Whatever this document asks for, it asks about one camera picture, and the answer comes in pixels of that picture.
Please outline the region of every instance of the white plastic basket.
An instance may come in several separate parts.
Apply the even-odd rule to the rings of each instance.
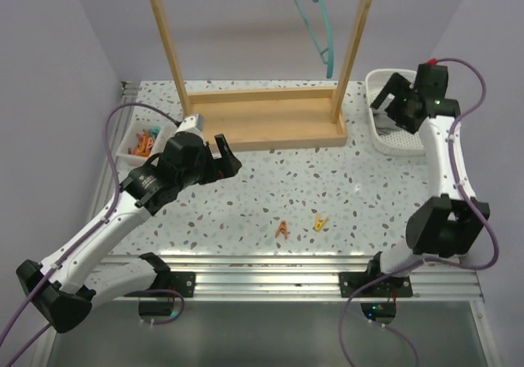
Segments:
[[[143,165],[148,157],[128,154],[128,149],[133,149],[138,144],[137,134],[140,134],[144,129],[148,130],[155,127],[160,127],[160,131],[149,156],[152,156],[157,152],[162,152],[169,138],[171,138],[176,132],[176,127],[174,125],[161,125],[160,123],[155,122],[134,120],[129,125],[128,130],[125,131],[124,138],[116,151],[116,156],[124,160],[128,165]]]
[[[413,82],[417,75],[417,72],[414,70],[384,69],[372,70],[366,76],[366,98],[368,101],[369,126],[373,146],[379,152],[388,156],[423,156],[424,147],[418,133],[412,135],[406,131],[395,131],[388,135],[380,136],[375,127],[371,104],[394,72],[401,74],[410,82]],[[390,100],[391,98],[387,98],[382,106],[387,106]]]

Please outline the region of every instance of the wooden post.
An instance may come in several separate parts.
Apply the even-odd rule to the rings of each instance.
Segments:
[[[341,75],[338,80],[337,89],[333,94],[331,111],[331,118],[333,123],[336,123],[338,121],[338,115],[341,112],[344,96],[346,95],[347,84],[350,81],[351,70],[353,69],[353,64],[355,63],[357,51],[359,50],[360,39],[362,38],[362,33],[364,32],[364,26],[366,25],[366,20],[368,19],[369,8],[371,7],[372,1],[373,0],[359,1],[359,9],[357,10],[357,14],[355,15],[355,20],[353,21],[353,28],[351,29],[350,41],[346,50],[346,58],[344,60],[344,64],[342,65]]]
[[[177,88],[178,97],[182,104],[183,114],[187,116],[192,113],[192,106],[189,102],[189,97],[187,96],[186,87],[183,84],[182,70],[180,69],[174,42],[171,38],[171,31],[169,30],[169,23],[165,15],[164,4],[162,3],[162,0],[150,0],[150,2],[153,13],[155,14],[156,25],[158,26],[158,31],[160,32],[162,43],[164,44],[169,68],[173,75],[174,85]]]

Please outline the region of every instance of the yellow clothespin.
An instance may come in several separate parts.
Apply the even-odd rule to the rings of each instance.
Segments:
[[[316,230],[317,232],[320,232],[320,230],[322,229],[322,227],[324,226],[327,220],[328,220],[327,217],[321,220],[320,213],[317,213],[316,217],[314,218],[314,230]]]

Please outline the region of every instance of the glass panel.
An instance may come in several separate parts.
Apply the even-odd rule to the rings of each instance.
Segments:
[[[150,329],[135,301],[95,310],[58,335],[49,367],[88,366],[345,366],[337,338],[341,303],[189,302],[180,320]],[[355,304],[345,336],[359,366],[413,365],[396,335],[368,325]],[[424,367],[484,367],[467,302],[399,303],[392,324],[415,343]]]

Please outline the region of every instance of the black clamp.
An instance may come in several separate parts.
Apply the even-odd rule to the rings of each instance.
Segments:
[[[371,108],[379,109],[389,95],[393,96],[386,108],[387,116],[398,127],[415,134],[427,117],[460,116],[459,103],[445,97],[447,88],[446,66],[420,64],[413,87],[404,76],[395,72],[387,80]]]
[[[156,278],[148,290],[155,289],[170,289],[180,293],[184,298],[193,297],[195,292],[195,285],[197,282],[197,275],[193,271],[171,271],[169,266],[157,255],[152,252],[140,255],[140,259],[144,259],[149,263],[155,273]],[[133,292],[129,297],[151,297],[151,293]]]
[[[341,296],[347,298],[351,294],[378,279],[383,274],[380,271],[380,255],[378,252],[368,263],[368,268],[364,272],[345,271],[338,274],[338,284],[341,290]],[[360,293],[361,297],[412,297],[413,289],[409,277],[390,277],[384,279]]]

